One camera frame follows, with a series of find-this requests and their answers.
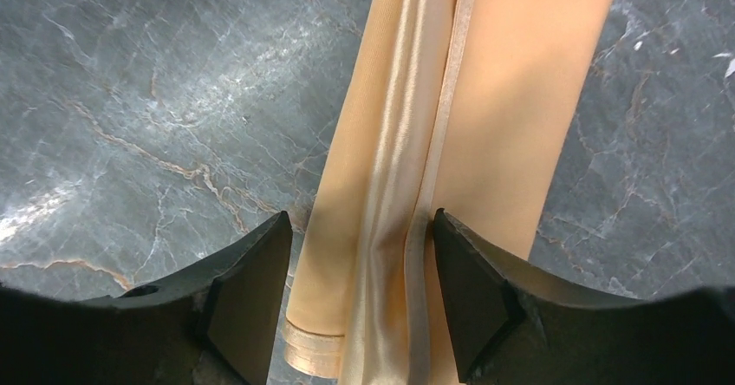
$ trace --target beige fabric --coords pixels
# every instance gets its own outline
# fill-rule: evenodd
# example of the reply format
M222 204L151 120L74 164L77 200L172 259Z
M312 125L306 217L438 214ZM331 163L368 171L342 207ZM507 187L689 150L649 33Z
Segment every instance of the beige fabric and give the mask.
M610 1L373 0L296 269L290 364L457 382L429 218L445 207L528 257Z

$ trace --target fabric fold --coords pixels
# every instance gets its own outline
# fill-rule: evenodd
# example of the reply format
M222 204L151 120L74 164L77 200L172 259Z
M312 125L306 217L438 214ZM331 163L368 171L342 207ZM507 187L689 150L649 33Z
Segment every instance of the fabric fold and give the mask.
M430 216L528 257L610 2L373 0L296 268L289 364L457 383Z

